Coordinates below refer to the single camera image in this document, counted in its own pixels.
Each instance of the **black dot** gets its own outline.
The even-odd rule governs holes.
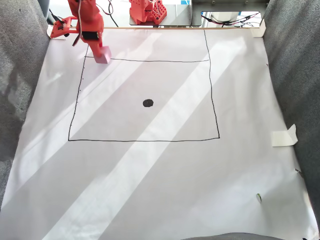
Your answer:
[[[146,99],[143,101],[143,106],[146,108],[152,107],[154,105],[154,101],[151,99]]]

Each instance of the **tape piece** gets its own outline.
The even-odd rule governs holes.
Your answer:
[[[272,132],[272,147],[292,146],[298,142],[296,125],[293,124],[287,131]]]
[[[254,38],[262,38],[266,32],[266,22],[265,20],[263,19],[261,24],[260,24],[260,27],[252,27],[250,28],[250,31],[251,31],[251,34],[252,34],[252,37]]]

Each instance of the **wooden edge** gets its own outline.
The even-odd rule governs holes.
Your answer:
[[[228,30],[228,29],[258,29],[259,27],[113,27],[105,26],[104,29],[134,29],[134,30]]]

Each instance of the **small black mark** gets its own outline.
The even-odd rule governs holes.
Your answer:
[[[151,99],[146,99],[143,101],[143,106],[146,108],[152,107],[154,105],[154,101]]]
[[[298,174],[300,174],[300,176],[301,176],[302,178],[304,178],[304,175],[302,174],[302,172],[301,172],[300,170],[298,170],[298,169],[295,168],[295,171],[298,172]]]

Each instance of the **pink block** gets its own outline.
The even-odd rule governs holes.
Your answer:
[[[97,57],[97,56],[93,55],[95,62],[98,64],[108,64],[111,59],[110,48],[108,46],[103,46],[103,47],[100,47],[100,49],[101,49],[101,53],[102,53],[101,57]]]

